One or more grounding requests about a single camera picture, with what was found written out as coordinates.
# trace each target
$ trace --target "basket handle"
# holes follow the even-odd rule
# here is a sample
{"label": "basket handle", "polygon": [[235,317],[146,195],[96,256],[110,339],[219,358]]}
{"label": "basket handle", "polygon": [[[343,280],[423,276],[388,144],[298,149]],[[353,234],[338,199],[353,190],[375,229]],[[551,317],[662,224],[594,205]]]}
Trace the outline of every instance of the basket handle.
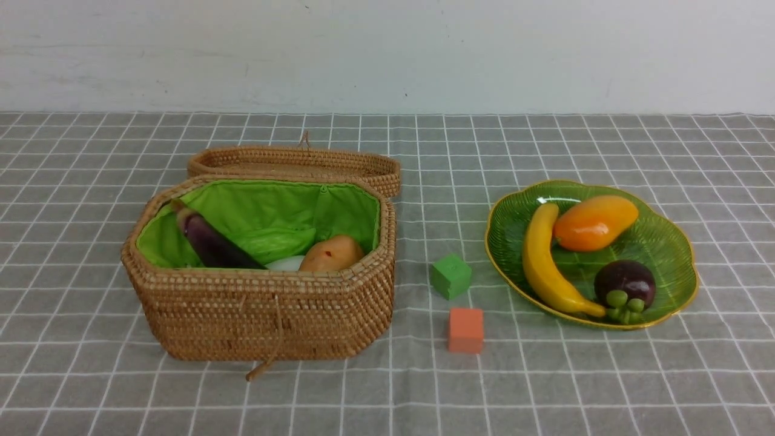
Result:
{"label": "basket handle", "polygon": [[283,344],[283,320],[280,316],[280,299],[277,295],[274,296],[274,306],[277,309],[277,328],[279,329],[280,337],[277,338],[277,343],[274,346],[274,350],[271,352],[268,358],[261,362],[256,368],[253,368],[245,375],[245,380],[248,382],[255,379],[257,376],[264,374],[274,363],[274,358],[277,357],[277,353],[280,351],[280,346]]}

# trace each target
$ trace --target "yellow banana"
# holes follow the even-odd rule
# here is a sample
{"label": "yellow banana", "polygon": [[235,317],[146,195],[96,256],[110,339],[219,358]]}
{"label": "yellow banana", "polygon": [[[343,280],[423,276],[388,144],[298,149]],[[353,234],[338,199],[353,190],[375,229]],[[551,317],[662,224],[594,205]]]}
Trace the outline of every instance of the yellow banana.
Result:
{"label": "yellow banana", "polygon": [[551,202],[542,204],[533,213],[522,245],[525,277],[543,302],[554,310],[602,318],[605,308],[584,298],[563,277],[552,259],[552,227],[559,214],[560,208]]}

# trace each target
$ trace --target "leaf-shaped plate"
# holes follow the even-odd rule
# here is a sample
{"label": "leaf-shaped plate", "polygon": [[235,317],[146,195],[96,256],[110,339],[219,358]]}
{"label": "leaf-shaped plate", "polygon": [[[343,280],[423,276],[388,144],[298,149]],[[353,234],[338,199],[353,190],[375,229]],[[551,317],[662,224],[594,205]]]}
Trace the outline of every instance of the leaf-shaped plate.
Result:
{"label": "leaf-shaped plate", "polygon": [[[555,202],[560,207],[560,213],[564,213],[584,199],[606,194],[623,196],[632,201],[639,210],[637,221],[604,250],[576,253],[557,246],[552,249],[552,257],[563,276],[582,295],[592,300],[595,299],[594,277],[607,263],[632,259],[647,266],[656,280],[656,295],[652,306],[643,311],[643,322],[640,324],[621,325],[608,318],[598,319],[552,309],[536,295],[522,270],[522,241],[538,206],[544,202]],[[519,295],[552,315],[590,327],[615,330],[649,327],[691,304],[698,292],[694,251],[684,232],[641,199],[608,186],[549,180],[509,194],[498,200],[490,211],[484,243],[492,264]]]}

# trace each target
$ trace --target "purple eggplant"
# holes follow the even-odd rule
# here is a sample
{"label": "purple eggplant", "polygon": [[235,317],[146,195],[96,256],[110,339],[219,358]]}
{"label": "purple eggplant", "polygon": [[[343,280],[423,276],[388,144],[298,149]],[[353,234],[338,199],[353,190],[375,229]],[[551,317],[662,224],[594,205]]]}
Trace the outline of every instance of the purple eggplant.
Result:
{"label": "purple eggplant", "polygon": [[594,293],[609,318],[620,324],[638,324],[643,322],[643,311],[654,303],[656,281],[644,264],[623,259],[598,271]]}
{"label": "purple eggplant", "polygon": [[250,254],[223,236],[199,212],[183,200],[172,199],[170,207],[176,215],[178,228],[194,248],[206,268],[267,269]]}

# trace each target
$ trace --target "white wall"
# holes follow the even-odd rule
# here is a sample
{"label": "white wall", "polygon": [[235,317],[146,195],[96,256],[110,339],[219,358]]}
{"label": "white wall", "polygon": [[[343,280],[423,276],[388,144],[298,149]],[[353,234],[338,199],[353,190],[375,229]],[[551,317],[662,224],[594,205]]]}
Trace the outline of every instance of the white wall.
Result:
{"label": "white wall", "polygon": [[0,110],[775,113],[774,0],[0,0]]}

